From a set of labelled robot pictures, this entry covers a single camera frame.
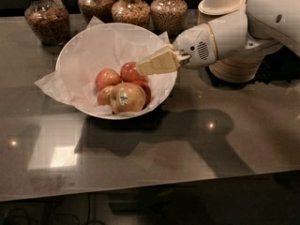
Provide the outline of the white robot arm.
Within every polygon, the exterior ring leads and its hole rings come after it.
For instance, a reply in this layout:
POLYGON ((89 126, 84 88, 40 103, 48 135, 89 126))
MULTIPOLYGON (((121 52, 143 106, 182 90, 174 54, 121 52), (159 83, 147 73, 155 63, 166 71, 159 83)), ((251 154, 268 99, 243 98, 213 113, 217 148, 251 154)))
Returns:
POLYGON ((182 32, 136 68, 142 75, 203 68, 235 53, 273 53, 281 45, 300 56, 300 0, 247 0, 243 10, 182 32))

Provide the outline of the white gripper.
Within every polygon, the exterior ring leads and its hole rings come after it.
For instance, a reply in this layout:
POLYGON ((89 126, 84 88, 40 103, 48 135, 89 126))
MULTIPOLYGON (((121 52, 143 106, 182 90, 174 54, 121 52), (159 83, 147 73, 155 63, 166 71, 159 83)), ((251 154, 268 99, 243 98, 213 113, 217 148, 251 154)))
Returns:
POLYGON ((136 64, 138 72, 143 76, 175 72, 180 64, 173 48, 179 51, 181 65, 187 69, 208 67, 218 58, 217 45, 208 23, 185 30, 172 45, 166 45, 144 57, 136 64))

